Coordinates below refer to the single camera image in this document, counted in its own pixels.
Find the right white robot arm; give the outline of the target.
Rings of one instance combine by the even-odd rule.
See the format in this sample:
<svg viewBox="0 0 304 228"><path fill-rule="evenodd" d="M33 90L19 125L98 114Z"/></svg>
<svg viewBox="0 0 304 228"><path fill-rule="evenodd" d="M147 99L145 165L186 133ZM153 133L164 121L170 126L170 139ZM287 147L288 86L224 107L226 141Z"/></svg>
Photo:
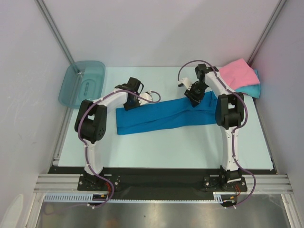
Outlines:
<svg viewBox="0 0 304 228"><path fill-rule="evenodd" d="M216 188L223 191L236 190L242 183L242 169L238 163L238 131L247 122L247 108L242 93L235 92L221 77L219 70L207 62L195 67L196 82L178 76L178 86L184 86L184 95L192 107L198 106L210 88L217 98L216 124L220 127L223 144L223 159Z"/></svg>

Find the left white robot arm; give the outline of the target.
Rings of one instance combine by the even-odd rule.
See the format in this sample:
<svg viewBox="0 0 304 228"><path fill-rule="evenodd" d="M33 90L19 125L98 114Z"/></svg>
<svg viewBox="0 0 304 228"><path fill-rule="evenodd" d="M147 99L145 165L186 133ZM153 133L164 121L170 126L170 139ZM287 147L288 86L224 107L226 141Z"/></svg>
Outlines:
<svg viewBox="0 0 304 228"><path fill-rule="evenodd" d="M111 111L121 105L129 111L153 101L151 93L139 91L140 87L143 87L142 82L130 77L127 83L117 85L108 95L93 101L82 101L74 126L84 144L86 162L79 190L101 190L104 185L111 190L109 181L100 175L104 165L95 158L95 146L105 135L107 115Z"/></svg>

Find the pink folded t shirt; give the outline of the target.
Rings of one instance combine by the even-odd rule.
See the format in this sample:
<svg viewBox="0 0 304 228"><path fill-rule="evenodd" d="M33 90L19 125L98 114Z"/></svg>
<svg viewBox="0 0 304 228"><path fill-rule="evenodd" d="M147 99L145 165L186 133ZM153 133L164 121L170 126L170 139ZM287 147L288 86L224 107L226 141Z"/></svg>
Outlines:
<svg viewBox="0 0 304 228"><path fill-rule="evenodd" d="M219 73L225 83L233 90L260 84L256 73L243 58L235 60L220 68Z"/></svg>

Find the teal transparent plastic bin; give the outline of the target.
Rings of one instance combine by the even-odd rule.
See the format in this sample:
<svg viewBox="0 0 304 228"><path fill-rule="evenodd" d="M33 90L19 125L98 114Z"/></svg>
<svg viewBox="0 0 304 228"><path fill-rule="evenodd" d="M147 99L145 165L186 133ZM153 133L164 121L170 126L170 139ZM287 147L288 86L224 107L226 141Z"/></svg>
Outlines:
<svg viewBox="0 0 304 228"><path fill-rule="evenodd" d="M61 105L78 109L83 100L101 97L105 79L105 65L100 61L78 61L65 73L58 100Z"/></svg>

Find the light blue folded t shirt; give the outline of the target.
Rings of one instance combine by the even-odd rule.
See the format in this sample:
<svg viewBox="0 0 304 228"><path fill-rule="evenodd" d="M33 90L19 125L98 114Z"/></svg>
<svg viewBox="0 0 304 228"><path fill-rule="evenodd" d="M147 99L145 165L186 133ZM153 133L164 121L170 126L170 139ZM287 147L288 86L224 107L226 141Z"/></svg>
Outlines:
<svg viewBox="0 0 304 228"><path fill-rule="evenodd" d="M244 87L240 87L236 90L236 92L241 92L253 98L260 98L261 95L261 84L248 85Z"/></svg>

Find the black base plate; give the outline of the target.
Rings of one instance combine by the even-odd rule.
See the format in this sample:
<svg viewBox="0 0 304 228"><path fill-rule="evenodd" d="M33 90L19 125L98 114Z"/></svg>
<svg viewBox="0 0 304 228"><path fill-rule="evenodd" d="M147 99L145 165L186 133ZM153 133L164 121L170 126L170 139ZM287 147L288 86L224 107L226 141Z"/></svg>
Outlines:
<svg viewBox="0 0 304 228"><path fill-rule="evenodd" d="M276 175L275 170L249 170L242 172L242 183L236 190L223 191L216 188L219 169L162 169L162 168L104 168L100 178L111 185L113 198L118 200L210 200L215 192L233 194L249 193L256 182L256 175ZM81 167L50 168L48 174L84 174ZM101 190L79 190L83 193L106 192Z"/></svg>

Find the right aluminium corner post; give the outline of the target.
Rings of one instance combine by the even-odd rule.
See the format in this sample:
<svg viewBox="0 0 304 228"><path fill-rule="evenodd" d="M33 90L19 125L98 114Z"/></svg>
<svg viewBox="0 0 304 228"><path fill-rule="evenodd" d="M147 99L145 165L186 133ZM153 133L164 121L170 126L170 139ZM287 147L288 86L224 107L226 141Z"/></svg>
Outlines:
<svg viewBox="0 0 304 228"><path fill-rule="evenodd" d="M263 46L264 42L266 41L268 35L270 34L272 28L274 27L276 21L278 20L281 12L285 8L286 4L288 3L288 0L279 0L277 5L275 6L268 22L266 23L253 51L251 52L249 59L247 61L247 64L249 66L252 66L261 47Z"/></svg>

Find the aluminium corner post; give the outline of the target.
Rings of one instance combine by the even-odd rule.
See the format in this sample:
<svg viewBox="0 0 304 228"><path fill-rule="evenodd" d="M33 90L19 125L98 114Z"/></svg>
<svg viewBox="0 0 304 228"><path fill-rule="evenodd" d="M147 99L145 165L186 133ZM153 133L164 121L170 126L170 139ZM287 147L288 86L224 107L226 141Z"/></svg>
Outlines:
<svg viewBox="0 0 304 228"><path fill-rule="evenodd" d="M45 19L47 25L49 26L52 34L55 37L55 40L57 41L57 43L59 44L59 47L61 48L64 56L66 57L67 61L70 64L73 64L74 58L72 57L72 54L61 34L61 32L59 31L59 28L50 12L50 10L48 9L46 3L44 0L34 0L35 3L37 4L37 7L39 8L43 18Z"/></svg>
<svg viewBox="0 0 304 228"><path fill-rule="evenodd" d="M270 34L272 28L274 27L276 21L278 20L281 12L285 8L286 4L288 3L288 0L279 0L277 5L275 6L268 22L266 23L253 51L251 52L249 59L247 61L247 64L249 66L252 66L261 47L263 46L264 42L266 41L268 35Z"/></svg>

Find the aluminium front rail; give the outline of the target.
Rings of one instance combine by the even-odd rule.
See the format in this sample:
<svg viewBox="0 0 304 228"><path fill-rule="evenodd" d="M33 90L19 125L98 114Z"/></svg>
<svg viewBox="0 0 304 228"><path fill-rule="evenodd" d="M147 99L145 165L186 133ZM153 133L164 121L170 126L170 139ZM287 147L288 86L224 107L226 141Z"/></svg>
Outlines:
<svg viewBox="0 0 304 228"><path fill-rule="evenodd" d="M41 174L35 192L77 192L81 174ZM289 178L284 175L256 175L255 194L293 194Z"/></svg>

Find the left aluminium corner post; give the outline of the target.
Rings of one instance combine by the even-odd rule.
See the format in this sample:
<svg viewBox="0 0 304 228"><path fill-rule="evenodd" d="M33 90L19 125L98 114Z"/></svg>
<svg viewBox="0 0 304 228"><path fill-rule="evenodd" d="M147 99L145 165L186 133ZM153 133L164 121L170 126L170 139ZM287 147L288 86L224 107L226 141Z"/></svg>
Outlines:
<svg viewBox="0 0 304 228"><path fill-rule="evenodd" d="M55 40L57 41L57 43L59 44L59 47L61 48L64 56L66 57L67 61L70 64L73 64L74 58L72 57L72 54L61 34L61 32L59 31L59 28L50 12L50 10L48 9L46 3L44 0L34 0L35 3L37 4L37 7L39 8L43 18L45 19L47 25L49 26L52 34L55 37Z"/></svg>

